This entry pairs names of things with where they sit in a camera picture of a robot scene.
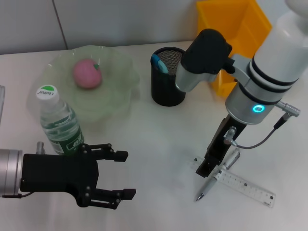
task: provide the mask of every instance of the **pink peach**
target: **pink peach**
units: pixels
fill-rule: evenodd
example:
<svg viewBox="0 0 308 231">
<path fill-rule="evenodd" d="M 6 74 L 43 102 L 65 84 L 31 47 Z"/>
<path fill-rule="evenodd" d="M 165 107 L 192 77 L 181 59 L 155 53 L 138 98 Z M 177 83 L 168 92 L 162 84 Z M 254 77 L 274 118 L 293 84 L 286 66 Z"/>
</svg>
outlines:
<svg viewBox="0 0 308 231">
<path fill-rule="evenodd" d="M 99 65 L 92 59 L 78 61 L 74 66 L 73 76 L 76 84 L 86 89 L 95 88 L 102 81 Z"/>
</svg>

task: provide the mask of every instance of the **white wall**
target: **white wall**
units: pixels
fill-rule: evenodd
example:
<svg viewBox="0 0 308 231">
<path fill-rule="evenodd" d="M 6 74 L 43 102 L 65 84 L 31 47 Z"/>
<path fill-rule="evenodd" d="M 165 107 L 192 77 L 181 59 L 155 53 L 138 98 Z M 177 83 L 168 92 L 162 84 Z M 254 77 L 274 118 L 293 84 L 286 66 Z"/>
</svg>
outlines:
<svg viewBox="0 0 308 231">
<path fill-rule="evenodd" d="M 283 0 L 257 0 L 274 23 Z M 55 0 L 69 48 L 191 40 L 196 0 Z"/>
<path fill-rule="evenodd" d="M 272 24 L 289 10 L 284 0 L 257 0 L 257 3 Z"/>
<path fill-rule="evenodd" d="M 0 0 L 0 54 L 63 49 L 51 0 Z"/>
<path fill-rule="evenodd" d="M 195 2 L 55 0 L 69 48 L 191 40 Z M 283 0 L 257 2 L 272 23 L 287 11 Z M 0 0 L 0 54 L 63 49 L 51 0 Z"/>
</svg>

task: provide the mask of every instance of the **pen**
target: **pen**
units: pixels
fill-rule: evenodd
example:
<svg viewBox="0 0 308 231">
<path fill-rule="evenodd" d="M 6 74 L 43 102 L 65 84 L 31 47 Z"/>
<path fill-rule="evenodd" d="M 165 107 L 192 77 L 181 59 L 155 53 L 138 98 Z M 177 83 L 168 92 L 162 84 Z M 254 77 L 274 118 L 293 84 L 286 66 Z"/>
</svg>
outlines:
<svg viewBox="0 0 308 231">
<path fill-rule="evenodd" d="M 159 59 L 159 57 L 158 57 L 157 54 L 152 54 L 151 59 L 152 59 L 153 64 L 157 67 L 157 69 L 158 69 L 160 72 L 162 72 L 162 73 L 164 73 L 164 74 L 169 74 L 168 68 L 167 68 L 166 65 L 163 63 L 163 61 L 161 61 L 161 60 Z"/>
<path fill-rule="evenodd" d="M 222 164 L 222 167 L 228 170 L 238 160 L 238 158 L 240 158 L 240 156 L 241 156 L 240 149 L 238 148 L 234 149 L 234 151 L 230 154 L 230 156 L 228 156 L 226 161 Z M 214 186 L 216 181 L 217 181 L 216 174 L 214 174 L 201 189 L 201 193 L 198 196 L 197 201 L 200 201 L 208 193 L 208 191 Z"/>
</svg>

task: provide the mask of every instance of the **black cable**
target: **black cable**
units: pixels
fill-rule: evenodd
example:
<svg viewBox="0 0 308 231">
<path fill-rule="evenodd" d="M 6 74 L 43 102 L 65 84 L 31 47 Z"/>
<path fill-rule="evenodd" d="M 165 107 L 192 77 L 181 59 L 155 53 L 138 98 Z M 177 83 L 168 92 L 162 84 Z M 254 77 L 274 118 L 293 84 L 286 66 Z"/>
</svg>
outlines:
<svg viewBox="0 0 308 231">
<path fill-rule="evenodd" d="M 236 147 L 238 148 L 242 148 L 242 149 L 253 149 L 253 148 L 257 148 L 258 146 L 262 145 L 265 143 L 265 141 L 267 141 L 269 139 L 269 137 L 276 131 L 276 129 L 273 129 L 269 135 L 264 139 L 262 140 L 260 143 L 256 144 L 256 145 L 253 145 L 253 146 L 250 146 L 250 147 L 244 147 L 244 146 L 240 146 L 240 145 L 236 145 Z"/>
<path fill-rule="evenodd" d="M 265 137 L 264 140 L 262 140 L 260 143 L 254 145 L 254 146 L 250 146 L 250 147 L 244 147 L 244 146 L 240 146 L 240 145 L 236 145 L 236 147 L 238 148 L 242 148 L 242 149 L 253 149 L 253 148 L 257 148 L 258 146 L 264 144 L 269 138 L 270 136 L 278 129 L 280 128 L 282 125 L 285 124 L 285 122 L 288 121 L 288 119 L 291 117 L 291 115 L 289 114 L 285 114 L 283 116 L 281 116 L 281 118 L 277 121 L 277 123 L 274 125 L 274 129 L 269 133 L 269 135 L 267 137 Z"/>
<path fill-rule="evenodd" d="M 22 195 L 22 194 L 17 194 L 17 195 L 3 195 L 2 197 L 3 198 L 24 198 L 24 197 L 26 197 L 26 196 L 29 196 L 29 195 L 31 195 L 31 194 L 33 194 L 34 192 L 29 192 L 29 193 L 26 193 L 26 194 L 24 194 L 24 195 Z"/>
<path fill-rule="evenodd" d="M 29 192 L 29 193 L 27 193 L 27 194 L 21 195 L 20 198 L 24 198 L 24 197 L 26 197 L 26 196 L 29 196 L 29 195 L 33 194 L 33 193 L 34 193 L 34 192 Z"/>
</svg>

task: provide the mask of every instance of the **silver pen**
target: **silver pen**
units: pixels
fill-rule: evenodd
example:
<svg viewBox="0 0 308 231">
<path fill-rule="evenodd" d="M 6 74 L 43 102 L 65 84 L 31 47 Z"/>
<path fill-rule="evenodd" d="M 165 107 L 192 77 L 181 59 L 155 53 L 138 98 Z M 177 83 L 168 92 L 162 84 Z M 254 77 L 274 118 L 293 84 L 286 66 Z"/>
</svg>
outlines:
<svg viewBox="0 0 308 231">
<path fill-rule="evenodd" d="M 228 156 L 226 161 L 222 164 L 222 167 L 228 170 L 238 160 L 238 158 L 240 158 L 240 156 L 241 156 L 240 149 L 238 148 L 234 149 L 233 152 Z M 201 189 L 201 193 L 197 198 L 197 201 L 200 201 L 217 182 L 215 176 L 216 174 L 214 174 L 203 186 L 203 188 Z"/>
</svg>

